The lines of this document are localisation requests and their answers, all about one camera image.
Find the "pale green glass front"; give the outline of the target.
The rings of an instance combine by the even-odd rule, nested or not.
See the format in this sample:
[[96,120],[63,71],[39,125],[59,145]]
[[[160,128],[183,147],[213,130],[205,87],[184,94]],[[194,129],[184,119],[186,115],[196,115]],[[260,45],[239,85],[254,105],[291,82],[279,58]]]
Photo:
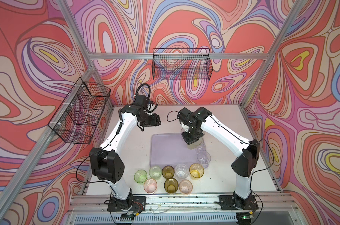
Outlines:
[[195,142],[193,143],[193,145],[194,145],[195,147],[198,147],[198,146],[202,145],[202,143],[203,143],[203,137],[201,137],[201,138],[199,138],[197,141],[195,141]]

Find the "small clear glass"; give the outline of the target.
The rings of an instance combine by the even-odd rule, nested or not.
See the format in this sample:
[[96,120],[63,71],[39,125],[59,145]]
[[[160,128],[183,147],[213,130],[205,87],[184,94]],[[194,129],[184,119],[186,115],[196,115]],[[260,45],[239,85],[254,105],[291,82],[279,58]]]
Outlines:
[[198,146],[195,148],[195,151],[196,151],[196,153],[206,151],[206,145],[205,145],[204,143],[198,145]]

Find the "yellow glass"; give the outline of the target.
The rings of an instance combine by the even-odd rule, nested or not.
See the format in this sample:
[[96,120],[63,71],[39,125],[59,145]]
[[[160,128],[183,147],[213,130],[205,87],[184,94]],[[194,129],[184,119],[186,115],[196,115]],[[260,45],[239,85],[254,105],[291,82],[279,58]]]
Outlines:
[[193,163],[190,165],[189,172],[192,178],[199,179],[204,175],[204,168],[201,164]]

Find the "dark olive glass back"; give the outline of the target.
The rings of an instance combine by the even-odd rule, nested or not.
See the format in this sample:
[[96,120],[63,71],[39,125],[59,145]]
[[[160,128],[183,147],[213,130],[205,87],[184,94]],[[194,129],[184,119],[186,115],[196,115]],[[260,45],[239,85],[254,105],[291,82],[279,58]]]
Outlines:
[[170,179],[174,177],[175,170],[172,166],[165,166],[162,169],[162,175],[165,179]]

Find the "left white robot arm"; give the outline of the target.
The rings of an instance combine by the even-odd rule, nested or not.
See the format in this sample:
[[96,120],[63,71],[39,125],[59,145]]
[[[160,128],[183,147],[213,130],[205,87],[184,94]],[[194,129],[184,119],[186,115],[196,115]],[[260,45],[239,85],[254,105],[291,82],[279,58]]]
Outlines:
[[158,114],[132,105],[119,109],[118,115],[115,128],[100,147],[90,151],[89,159],[92,175],[107,183],[116,199],[128,200],[132,190],[123,178],[125,164],[120,157],[122,147],[133,128],[143,131],[145,127],[160,126],[161,120]]

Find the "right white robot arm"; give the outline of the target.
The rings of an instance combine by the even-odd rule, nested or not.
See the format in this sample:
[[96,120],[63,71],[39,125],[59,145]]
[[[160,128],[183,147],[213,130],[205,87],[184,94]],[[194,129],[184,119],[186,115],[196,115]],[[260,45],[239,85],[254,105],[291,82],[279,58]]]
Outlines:
[[177,119],[182,129],[185,130],[181,136],[187,145],[199,141],[206,132],[230,149],[236,157],[231,165],[237,175],[235,197],[242,200],[248,199],[252,194],[251,174],[259,160],[260,142],[238,135],[204,107],[194,112],[184,107],[178,112]]

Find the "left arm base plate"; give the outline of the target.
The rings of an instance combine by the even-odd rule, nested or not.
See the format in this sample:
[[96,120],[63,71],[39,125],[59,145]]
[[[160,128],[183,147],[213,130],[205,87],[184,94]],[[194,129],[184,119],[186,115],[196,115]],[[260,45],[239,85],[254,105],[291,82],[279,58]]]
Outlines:
[[132,196],[126,200],[119,200],[115,197],[110,197],[107,203],[108,212],[142,212],[146,208],[146,197]]

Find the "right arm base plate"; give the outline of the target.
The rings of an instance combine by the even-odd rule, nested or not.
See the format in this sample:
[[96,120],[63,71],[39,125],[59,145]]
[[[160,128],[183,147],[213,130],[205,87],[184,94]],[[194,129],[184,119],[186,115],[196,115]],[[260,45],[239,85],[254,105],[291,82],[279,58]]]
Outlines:
[[255,196],[250,194],[246,199],[233,195],[220,195],[219,201],[216,202],[221,206],[223,211],[226,210],[249,210],[256,211],[259,209]]

